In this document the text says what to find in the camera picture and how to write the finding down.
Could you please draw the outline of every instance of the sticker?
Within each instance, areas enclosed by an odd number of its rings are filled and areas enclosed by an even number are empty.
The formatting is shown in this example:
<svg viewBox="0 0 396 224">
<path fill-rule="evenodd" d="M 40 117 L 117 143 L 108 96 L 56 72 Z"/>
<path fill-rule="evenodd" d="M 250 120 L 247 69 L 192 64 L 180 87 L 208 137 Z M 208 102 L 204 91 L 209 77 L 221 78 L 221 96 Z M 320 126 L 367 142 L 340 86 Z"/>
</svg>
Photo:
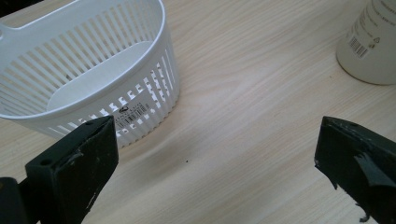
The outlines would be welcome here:
<svg viewBox="0 0 396 224">
<path fill-rule="evenodd" d="M 152 108 L 152 98 L 147 89 L 141 91 L 131 102 L 115 111 L 114 121 L 118 129 L 136 125 Z"/>
</svg>

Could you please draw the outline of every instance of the barcode label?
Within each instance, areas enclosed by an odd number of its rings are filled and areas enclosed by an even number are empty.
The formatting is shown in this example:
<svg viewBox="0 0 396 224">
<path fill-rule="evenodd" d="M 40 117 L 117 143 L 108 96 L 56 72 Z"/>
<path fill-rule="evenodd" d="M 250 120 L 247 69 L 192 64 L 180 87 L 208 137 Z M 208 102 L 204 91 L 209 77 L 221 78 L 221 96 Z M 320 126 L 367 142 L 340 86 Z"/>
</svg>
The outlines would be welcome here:
<svg viewBox="0 0 396 224">
<path fill-rule="evenodd" d="M 141 91 L 131 102 L 113 113 L 118 130 L 139 125 L 138 121 L 152 108 L 152 98 L 147 89 Z"/>
<path fill-rule="evenodd" d="M 369 50 L 364 47 L 355 36 L 352 36 L 350 39 L 349 46 L 359 58 L 363 58 L 369 52 Z"/>
</svg>

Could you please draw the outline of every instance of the wood grain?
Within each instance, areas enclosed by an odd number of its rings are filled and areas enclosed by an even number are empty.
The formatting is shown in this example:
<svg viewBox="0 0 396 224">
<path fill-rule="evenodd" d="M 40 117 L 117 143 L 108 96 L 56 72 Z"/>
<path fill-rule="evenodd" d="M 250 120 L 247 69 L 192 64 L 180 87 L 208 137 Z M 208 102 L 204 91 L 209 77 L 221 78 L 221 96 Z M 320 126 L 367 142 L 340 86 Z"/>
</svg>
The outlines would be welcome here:
<svg viewBox="0 0 396 224">
<path fill-rule="evenodd" d="M 396 141 L 396 88 L 349 76 L 335 46 L 366 1 L 164 0 L 180 98 L 84 223 L 359 223 L 314 167 L 323 116 Z M 54 143 L 0 120 L 0 175 Z"/>
</svg>

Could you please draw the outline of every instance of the plastic container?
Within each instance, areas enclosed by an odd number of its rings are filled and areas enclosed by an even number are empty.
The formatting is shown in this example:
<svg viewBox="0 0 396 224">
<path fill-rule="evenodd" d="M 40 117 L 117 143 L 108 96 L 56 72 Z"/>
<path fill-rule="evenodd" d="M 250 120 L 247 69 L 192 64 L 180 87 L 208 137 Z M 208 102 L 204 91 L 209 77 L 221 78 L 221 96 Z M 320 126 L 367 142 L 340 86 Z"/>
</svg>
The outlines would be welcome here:
<svg viewBox="0 0 396 224">
<path fill-rule="evenodd" d="M 77 0 L 20 27 L 0 20 L 0 117 L 61 138 L 113 115 L 119 147 L 172 110 L 179 84 L 160 0 Z"/>
</svg>

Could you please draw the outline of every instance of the bottle label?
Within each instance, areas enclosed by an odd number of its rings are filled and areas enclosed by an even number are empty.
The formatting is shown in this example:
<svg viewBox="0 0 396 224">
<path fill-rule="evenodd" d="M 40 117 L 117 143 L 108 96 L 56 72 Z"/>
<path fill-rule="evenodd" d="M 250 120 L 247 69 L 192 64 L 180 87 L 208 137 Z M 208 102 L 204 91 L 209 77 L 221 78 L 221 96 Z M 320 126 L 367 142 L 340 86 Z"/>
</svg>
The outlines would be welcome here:
<svg viewBox="0 0 396 224">
<path fill-rule="evenodd" d="M 380 45 L 396 48 L 396 6 L 387 0 L 372 0 L 346 35 L 350 49 L 359 59 Z"/>
</svg>

